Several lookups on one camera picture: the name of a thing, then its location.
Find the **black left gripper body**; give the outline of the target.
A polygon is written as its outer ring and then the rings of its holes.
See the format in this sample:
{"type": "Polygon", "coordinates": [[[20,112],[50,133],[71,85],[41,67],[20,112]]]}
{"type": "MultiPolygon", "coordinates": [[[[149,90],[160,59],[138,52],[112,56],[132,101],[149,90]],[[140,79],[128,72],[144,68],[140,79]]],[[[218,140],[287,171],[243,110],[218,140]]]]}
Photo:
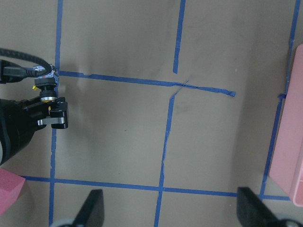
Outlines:
{"type": "Polygon", "coordinates": [[[44,102],[0,100],[0,163],[4,164],[31,141],[34,133],[45,128],[38,120],[49,116],[44,102]]]}

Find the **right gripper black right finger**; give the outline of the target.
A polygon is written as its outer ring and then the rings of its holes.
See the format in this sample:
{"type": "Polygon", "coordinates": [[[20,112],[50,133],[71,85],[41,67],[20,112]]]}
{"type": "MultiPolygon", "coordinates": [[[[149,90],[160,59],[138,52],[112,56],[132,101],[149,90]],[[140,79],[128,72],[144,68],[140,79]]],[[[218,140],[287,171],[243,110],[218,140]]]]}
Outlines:
{"type": "Polygon", "coordinates": [[[278,218],[249,187],[238,187],[236,213],[242,227],[278,227],[278,218]]]}

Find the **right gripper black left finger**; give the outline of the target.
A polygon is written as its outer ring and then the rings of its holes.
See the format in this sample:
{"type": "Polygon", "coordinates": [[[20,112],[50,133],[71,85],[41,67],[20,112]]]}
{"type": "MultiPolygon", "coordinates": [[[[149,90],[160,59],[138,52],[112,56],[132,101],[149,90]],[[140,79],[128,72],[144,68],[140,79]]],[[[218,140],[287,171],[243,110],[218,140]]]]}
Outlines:
{"type": "Polygon", "coordinates": [[[102,227],[104,224],[103,190],[92,190],[83,203],[75,220],[74,227],[102,227]]]}

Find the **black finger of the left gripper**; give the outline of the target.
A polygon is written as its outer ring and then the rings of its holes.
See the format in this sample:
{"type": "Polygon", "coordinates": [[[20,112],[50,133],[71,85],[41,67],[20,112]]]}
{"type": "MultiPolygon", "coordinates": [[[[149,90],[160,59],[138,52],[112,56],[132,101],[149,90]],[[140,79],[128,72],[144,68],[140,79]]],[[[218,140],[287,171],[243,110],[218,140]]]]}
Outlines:
{"type": "Polygon", "coordinates": [[[53,129],[68,128],[68,103],[65,97],[44,102],[46,112],[43,117],[37,120],[38,126],[51,125],[53,129]]]}

